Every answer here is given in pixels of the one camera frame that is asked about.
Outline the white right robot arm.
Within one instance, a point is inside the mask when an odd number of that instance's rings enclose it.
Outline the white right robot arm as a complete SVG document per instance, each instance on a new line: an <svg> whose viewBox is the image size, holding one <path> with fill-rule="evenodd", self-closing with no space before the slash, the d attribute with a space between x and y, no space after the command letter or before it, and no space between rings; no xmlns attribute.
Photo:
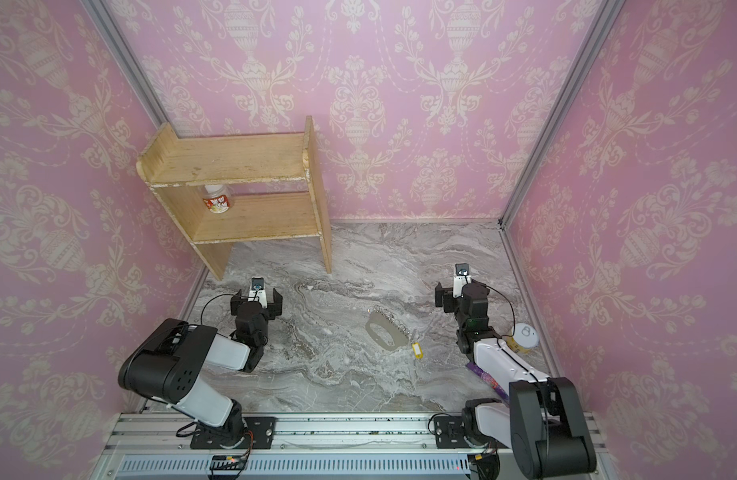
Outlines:
<svg viewBox="0 0 737 480"><path fill-rule="evenodd" d="M435 306L456 320L460 352L507 396L468 401L462 409L466 437L509 448L527 479L594 472L595 446L575 385L536 369L509 348L489 325L490 292L466 276L456 277L452 287L434 288Z"/></svg>

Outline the yellow key tag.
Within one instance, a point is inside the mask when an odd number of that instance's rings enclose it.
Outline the yellow key tag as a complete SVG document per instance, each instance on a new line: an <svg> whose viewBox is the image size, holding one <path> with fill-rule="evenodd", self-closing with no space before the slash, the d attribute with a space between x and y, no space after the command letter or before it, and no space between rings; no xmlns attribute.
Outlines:
<svg viewBox="0 0 737 480"><path fill-rule="evenodd" d="M416 359L422 359L423 358L423 352L422 352L421 346L420 346L420 344L418 342L413 342L411 344L411 348L412 348L412 351L413 351L413 356Z"/></svg>

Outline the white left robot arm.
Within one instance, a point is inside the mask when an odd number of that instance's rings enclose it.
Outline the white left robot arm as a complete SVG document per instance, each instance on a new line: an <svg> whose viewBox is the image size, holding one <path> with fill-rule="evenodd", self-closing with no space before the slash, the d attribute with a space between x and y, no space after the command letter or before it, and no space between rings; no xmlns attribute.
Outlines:
<svg viewBox="0 0 737 480"><path fill-rule="evenodd" d="M280 317L284 298L278 290L268 299L262 278L250 292L230 298L236 320L232 334L215 327L168 318L122 363L118 385L148 400L166 404L190 418L192 449L254 449L266 438L248 424L240 402L216 391L204 378L204 366L250 373L256 369L270 334L268 324Z"/></svg>

